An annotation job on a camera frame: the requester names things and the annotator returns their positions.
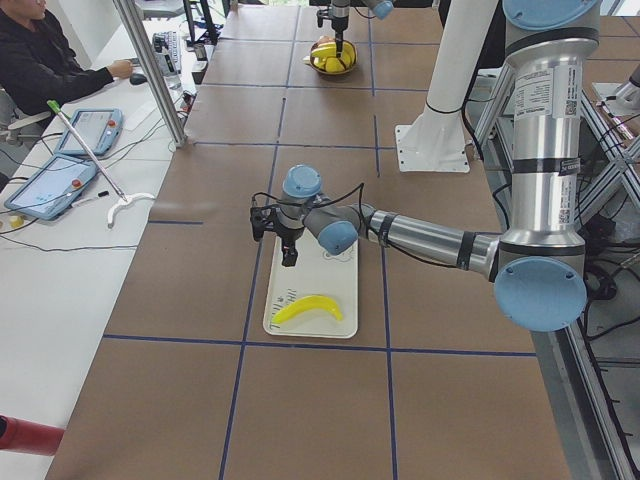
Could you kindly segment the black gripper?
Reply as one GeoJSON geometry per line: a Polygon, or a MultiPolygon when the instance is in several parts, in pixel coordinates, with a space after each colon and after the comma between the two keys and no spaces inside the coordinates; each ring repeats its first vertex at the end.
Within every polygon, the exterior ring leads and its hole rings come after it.
{"type": "Polygon", "coordinates": [[[348,29],[350,14],[349,3],[331,3],[331,27],[335,31],[336,58],[340,58],[344,50],[344,31],[348,29]]]}
{"type": "Polygon", "coordinates": [[[296,216],[289,215],[284,207],[277,207],[274,229],[281,239],[281,265],[283,267],[295,266],[298,259],[296,241],[304,232],[302,221],[296,216]]]}

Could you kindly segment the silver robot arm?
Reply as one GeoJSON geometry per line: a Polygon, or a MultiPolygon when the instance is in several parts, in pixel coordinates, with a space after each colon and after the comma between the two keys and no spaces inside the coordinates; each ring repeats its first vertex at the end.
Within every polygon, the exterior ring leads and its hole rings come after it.
{"type": "Polygon", "coordinates": [[[583,61],[599,41],[595,1],[505,1],[506,66],[515,77],[512,209],[506,231],[485,235],[358,203],[339,206],[311,166],[292,167],[266,220],[282,263],[311,233],[331,255],[359,238],[445,268],[474,271],[494,285],[502,313],[531,331],[573,323],[587,302],[585,244],[574,228],[583,61]]]}
{"type": "MultiPolygon", "coordinates": [[[[392,1],[364,0],[363,3],[378,19],[384,19],[394,9],[392,1]]],[[[342,56],[344,32],[348,29],[350,9],[350,0],[331,0],[328,8],[318,14],[319,26],[322,25],[324,19],[331,22],[331,28],[335,33],[337,58],[342,56]]]]}

